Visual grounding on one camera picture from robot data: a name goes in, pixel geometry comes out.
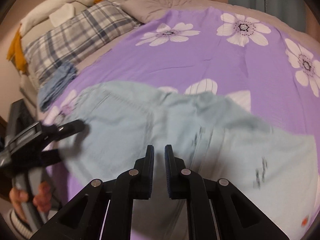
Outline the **person's left hand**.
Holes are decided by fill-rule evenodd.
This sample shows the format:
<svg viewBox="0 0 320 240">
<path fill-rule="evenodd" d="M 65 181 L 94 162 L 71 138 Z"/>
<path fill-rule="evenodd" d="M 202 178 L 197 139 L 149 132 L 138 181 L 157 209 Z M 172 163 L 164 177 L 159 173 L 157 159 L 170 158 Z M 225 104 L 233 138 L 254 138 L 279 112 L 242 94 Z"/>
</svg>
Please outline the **person's left hand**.
<svg viewBox="0 0 320 240">
<path fill-rule="evenodd" d="M 10 190 L 9 198 L 18 217 L 29 223 L 32 208 L 37 211 L 47 213 L 51 210 L 52 193 L 48 182 L 43 181 L 39 184 L 38 192 L 35 196 L 31 196 L 27 191 L 13 187 Z"/>
</svg>

